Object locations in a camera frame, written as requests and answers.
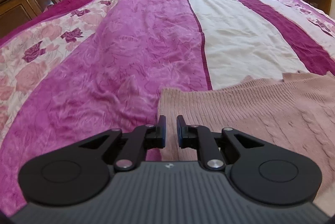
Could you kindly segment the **pink knitted sweater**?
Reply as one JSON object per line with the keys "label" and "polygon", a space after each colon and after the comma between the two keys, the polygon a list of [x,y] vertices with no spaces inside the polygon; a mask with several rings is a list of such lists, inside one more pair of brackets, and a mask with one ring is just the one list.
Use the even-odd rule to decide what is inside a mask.
{"label": "pink knitted sweater", "polygon": [[334,214],[334,75],[285,73],[280,80],[246,77],[216,91],[163,89],[158,114],[167,119],[163,161],[196,159],[193,149],[178,145],[176,118],[220,132],[235,128],[305,155],[318,164],[322,184],[315,204]]}

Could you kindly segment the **magenta and white floral bedspread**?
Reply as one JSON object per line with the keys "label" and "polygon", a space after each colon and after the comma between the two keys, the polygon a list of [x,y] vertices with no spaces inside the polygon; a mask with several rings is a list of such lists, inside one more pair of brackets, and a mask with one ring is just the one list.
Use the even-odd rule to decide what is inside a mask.
{"label": "magenta and white floral bedspread", "polygon": [[30,159],[154,124],[163,89],[334,75],[334,20],[302,0],[92,0],[1,40],[1,211]]}

